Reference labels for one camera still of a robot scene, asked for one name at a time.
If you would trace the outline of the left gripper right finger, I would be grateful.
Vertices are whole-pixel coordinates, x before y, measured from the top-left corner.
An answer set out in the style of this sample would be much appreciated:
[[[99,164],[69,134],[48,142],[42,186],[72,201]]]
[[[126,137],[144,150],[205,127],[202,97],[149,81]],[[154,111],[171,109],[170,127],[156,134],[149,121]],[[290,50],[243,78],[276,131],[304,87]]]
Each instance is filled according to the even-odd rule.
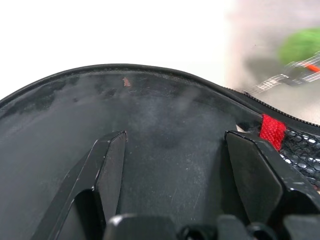
[[[238,194],[251,222],[279,223],[287,215],[318,215],[320,195],[266,140],[226,131]]]

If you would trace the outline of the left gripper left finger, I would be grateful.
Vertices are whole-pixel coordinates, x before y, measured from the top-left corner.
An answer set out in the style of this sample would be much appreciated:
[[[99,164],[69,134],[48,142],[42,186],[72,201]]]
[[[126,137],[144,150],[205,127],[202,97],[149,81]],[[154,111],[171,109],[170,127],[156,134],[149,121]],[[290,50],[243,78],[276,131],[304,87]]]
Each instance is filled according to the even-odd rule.
[[[33,240],[101,240],[116,214],[127,136],[109,133],[67,173]]]

